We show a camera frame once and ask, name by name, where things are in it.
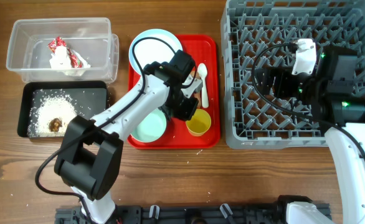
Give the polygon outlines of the yellow plastic cup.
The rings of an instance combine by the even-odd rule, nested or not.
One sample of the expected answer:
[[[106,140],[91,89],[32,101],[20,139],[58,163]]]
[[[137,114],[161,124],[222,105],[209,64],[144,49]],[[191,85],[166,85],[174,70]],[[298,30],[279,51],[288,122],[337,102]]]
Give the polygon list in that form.
[[[202,136],[210,129],[211,124],[211,116],[203,109],[197,109],[192,118],[186,121],[186,127],[193,136]]]

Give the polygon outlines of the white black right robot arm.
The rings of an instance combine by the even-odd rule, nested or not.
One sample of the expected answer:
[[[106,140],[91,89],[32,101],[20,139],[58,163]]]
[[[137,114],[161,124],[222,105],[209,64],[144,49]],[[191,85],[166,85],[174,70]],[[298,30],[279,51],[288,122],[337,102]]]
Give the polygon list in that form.
[[[320,125],[338,177],[343,221],[365,223],[365,99],[353,95],[357,53],[328,45],[317,54],[311,39],[274,45],[280,47],[291,50],[294,65],[252,67],[252,85],[263,100],[273,90],[277,98],[311,106],[311,115],[275,108]]]

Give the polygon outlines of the white rice pile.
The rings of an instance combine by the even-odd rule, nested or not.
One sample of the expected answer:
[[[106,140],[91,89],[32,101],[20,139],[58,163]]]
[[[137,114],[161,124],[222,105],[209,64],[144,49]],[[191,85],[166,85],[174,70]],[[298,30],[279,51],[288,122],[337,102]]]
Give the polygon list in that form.
[[[29,112],[27,136],[29,138],[61,137],[77,111],[66,96],[35,97]],[[62,121],[59,132],[51,132],[49,123],[58,118]]]

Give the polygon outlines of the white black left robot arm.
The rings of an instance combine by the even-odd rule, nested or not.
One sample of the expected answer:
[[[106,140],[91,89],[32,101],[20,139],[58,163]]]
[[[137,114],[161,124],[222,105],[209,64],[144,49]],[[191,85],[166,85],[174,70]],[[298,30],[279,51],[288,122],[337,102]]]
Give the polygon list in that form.
[[[109,109],[91,119],[76,116],[69,122],[61,147],[35,176],[41,191],[60,195],[40,183],[44,167],[54,160],[54,172],[72,189],[66,195],[78,197],[81,203],[58,210],[56,223],[122,223],[110,189],[119,174],[123,143],[158,108],[181,121],[189,121],[197,108],[193,93],[202,83],[190,75],[197,70],[196,63],[182,50],[173,54],[169,62],[140,67],[138,83]]]

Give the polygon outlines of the mint green bowl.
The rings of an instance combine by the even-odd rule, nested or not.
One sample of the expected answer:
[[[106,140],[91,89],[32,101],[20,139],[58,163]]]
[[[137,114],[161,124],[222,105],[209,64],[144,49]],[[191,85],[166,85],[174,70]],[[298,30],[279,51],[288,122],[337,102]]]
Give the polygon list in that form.
[[[161,110],[156,109],[142,120],[131,133],[131,137],[143,143],[154,142],[164,134],[166,127],[166,116]]]

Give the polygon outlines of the brown food scrap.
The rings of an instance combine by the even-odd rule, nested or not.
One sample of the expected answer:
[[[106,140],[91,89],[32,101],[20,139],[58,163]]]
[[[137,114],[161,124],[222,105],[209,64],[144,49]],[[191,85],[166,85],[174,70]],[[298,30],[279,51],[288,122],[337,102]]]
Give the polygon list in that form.
[[[59,132],[59,129],[62,127],[62,121],[58,118],[54,118],[50,123],[49,123],[49,130],[51,132]]]

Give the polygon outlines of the red white wrapper tissue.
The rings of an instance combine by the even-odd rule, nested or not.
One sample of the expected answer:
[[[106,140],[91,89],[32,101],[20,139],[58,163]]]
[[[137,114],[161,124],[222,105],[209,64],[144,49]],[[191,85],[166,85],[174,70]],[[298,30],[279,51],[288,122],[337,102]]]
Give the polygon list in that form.
[[[85,70],[78,70],[78,68],[91,67],[79,53],[68,47],[61,36],[52,40],[48,44],[48,48],[52,57],[49,60],[51,69],[60,70],[66,76],[80,77],[85,73]]]

